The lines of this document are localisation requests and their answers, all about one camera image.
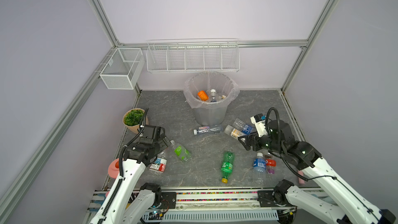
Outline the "red cap clear bottle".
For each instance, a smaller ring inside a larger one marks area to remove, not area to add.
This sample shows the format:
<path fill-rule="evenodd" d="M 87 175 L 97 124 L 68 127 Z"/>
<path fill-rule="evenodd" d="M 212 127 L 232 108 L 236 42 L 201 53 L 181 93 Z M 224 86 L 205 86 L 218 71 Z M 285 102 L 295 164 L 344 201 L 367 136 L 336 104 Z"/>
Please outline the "red cap clear bottle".
<path fill-rule="evenodd" d="M 155 161 L 150 165 L 149 169 L 157 173 L 164 173 L 167 166 L 167 156 L 164 152 L 157 155 Z"/>

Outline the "green soda bottle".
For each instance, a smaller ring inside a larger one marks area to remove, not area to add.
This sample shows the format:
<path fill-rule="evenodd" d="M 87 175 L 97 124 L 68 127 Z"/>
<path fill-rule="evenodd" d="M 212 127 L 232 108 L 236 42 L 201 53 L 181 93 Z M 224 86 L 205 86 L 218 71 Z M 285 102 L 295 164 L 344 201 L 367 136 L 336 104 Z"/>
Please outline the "green soda bottle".
<path fill-rule="evenodd" d="M 223 162 L 221 165 L 221 181 L 225 184 L 228 183 L 229 177 L 231 176 L 234 168 L 234 153 L 230 151 L 224 152 L 223 155 Z"/>

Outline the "lime green label bottle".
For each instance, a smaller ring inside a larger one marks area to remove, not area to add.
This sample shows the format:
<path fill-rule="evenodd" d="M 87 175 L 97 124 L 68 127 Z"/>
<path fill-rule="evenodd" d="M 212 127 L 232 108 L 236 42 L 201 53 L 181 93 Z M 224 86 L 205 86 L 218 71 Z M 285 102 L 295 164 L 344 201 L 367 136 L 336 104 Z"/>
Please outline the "lime green label bottle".
<path fill-rule="evenodd" d="M 184 146 L 171 140 L 171 148 L 174 154 L 181 160 L 181 161 L 188 161 L 191 159 L 191 152 L 188 151 Z"/>

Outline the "blue label white cap bottle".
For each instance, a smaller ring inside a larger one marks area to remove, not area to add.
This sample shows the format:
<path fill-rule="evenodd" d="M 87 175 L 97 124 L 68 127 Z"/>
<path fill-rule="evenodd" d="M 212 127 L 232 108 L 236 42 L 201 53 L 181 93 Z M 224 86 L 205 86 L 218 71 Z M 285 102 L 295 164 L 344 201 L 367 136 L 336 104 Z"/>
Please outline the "blue label white cap bottle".
<path fill-rule="evenodd" d="M 215 89 L 211 89 L 209 93 L 209 99 L 211 102 L 217 102 L 218 101 L 218 93 Z"/>

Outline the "orange label bottle yellow cap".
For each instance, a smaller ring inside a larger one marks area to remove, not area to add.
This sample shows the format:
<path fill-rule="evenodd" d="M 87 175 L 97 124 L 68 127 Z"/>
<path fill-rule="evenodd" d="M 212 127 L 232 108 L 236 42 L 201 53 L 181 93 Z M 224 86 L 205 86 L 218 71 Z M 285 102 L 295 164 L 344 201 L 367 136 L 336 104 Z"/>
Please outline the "orange label bottle yellow cap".
<path fill-rule="evenodd" d="M 198 96 L 198 99 L 200 99 L 201 101 L 206 102 L 209 100 L 209 96 L 204 90 L 199 91 L 197 96 Z"/>

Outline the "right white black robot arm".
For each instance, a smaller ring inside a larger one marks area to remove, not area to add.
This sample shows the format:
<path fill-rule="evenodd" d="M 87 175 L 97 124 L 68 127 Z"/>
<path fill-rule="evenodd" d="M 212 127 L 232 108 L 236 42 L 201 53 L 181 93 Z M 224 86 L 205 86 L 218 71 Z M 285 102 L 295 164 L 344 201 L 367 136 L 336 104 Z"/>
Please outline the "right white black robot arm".
<path fill-rule="evenodd" d="M 329 204 L 283 179 L 263 199 L 278 206 L 293 205 L 327 224 L 393 224 L 396 216 L 355 191 L 310 143 L 298 141 L 276 108 L 251 117 L 256 131 L 238 138 L 246 150 L 266 149 L 304 181 L 314 181 L 332 200 Z"/>

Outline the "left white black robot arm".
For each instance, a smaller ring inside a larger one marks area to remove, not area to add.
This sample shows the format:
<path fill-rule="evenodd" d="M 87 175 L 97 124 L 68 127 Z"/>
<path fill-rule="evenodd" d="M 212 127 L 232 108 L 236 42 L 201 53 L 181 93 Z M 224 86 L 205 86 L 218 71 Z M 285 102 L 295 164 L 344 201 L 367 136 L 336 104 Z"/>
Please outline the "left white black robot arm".
<path fill-rule="evenodd" d="M 89 223 L 136 224 L 151 207 L 162 204 L 161 186 L 153 183 L 141 186 L 137 197 L 129 202 L 138 180 L 169 142 L 164 128 L 146 124 L 148 112 L 148 108 L 144 110 L 138 134 L 121 148 L 118 176 Z"/>

